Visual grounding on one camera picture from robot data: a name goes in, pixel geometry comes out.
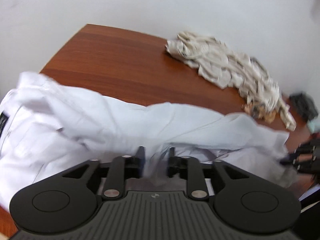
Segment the white cloth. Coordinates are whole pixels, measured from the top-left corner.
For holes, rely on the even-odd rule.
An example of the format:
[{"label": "white cloth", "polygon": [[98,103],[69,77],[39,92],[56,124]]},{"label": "white cloth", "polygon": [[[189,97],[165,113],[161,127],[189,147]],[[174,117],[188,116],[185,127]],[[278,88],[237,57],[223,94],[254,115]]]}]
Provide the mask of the white cloth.
[{"label": "white cloth", "polygon": [[2,112],[9,116],[0,137],[5,209],[18,190],[34,182],[91,158],[110,162],[132,155],[139,146],[146,148],[144,177],[154,188],[168,183],[161,167],[170,146],[177,147],[177,155],[201,162],[223,158],[284,187],[295,181],[294,170],[276,162],[287,153],[288,133],[257,125],[245,114],[223,116],[170,103],[145,107],[29,72],[5,96]]},{"label": "white cloth", "polygon": [[235,87],[247,98],[247,103],[260,102],[267,112],[276,109],[286,128],[294,131],[296,122],[282,100],[279,86],[268,71],[247,54],[229,49],[215,38],[198,36],[191,32],[178,33],[176,40],[167,41],[167,51],[176,59],[221,89]]}]

